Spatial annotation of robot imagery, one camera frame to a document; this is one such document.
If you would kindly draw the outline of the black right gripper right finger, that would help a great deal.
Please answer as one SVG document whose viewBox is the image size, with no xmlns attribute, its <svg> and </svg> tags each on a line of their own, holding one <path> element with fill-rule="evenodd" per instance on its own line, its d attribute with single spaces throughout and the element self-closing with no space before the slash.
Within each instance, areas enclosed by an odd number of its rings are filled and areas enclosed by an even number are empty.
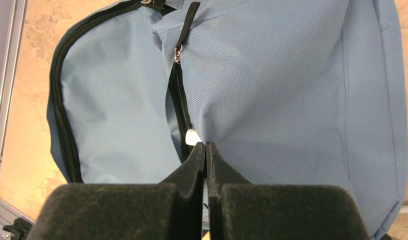
<svg viewBox="0 0 408 240">
<path fill-rule="evenodd" d="M 256 185 L 206 145 L 212 240 L 367 240 L 353 198 L 332 185 Z"/>
</svg>

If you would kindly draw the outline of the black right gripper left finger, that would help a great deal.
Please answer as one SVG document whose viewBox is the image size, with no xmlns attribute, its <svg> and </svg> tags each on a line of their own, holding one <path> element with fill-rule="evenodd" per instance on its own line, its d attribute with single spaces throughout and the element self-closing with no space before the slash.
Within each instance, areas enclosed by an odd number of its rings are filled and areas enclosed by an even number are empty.
<svg viewBox="0 0 408 240">
<path fill-rule="evenodd" d="M 29 240 L 199 240 L 202 237 L 205 146 L 157 184 L 59 186 L 48 197 Z"/>
</svg>

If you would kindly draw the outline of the light blue white marker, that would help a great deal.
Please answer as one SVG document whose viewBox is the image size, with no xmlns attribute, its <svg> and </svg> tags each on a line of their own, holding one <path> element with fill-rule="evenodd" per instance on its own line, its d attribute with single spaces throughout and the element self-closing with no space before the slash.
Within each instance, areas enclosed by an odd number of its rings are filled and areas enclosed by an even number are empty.
<svg viewBox="0 0 408 240">
<path fill-rule="evenodd" d="M 201 139 L 197 131 L 193 128 L 188 129 L 185 134 L 185 143 L 188 146 L 195 146 L 199 142 L 201 142 Z"/>
</svg>

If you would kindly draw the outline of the blue student backpack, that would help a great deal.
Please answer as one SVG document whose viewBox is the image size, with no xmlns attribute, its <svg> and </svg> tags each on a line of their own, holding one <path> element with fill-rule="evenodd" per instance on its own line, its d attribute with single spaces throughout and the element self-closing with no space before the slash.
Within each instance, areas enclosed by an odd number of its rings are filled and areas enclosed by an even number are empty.
<svg viewBox="0 0 408 240">
<path fill-rule="evenodd" d="M 68 182 L 158 183 L 193 129 L 254 184 L 345 189 L 372 240 L 404 202 L 392 0 L 122 0 L 66 32 L 49 86 L 50 152 Z"/>
</svg>

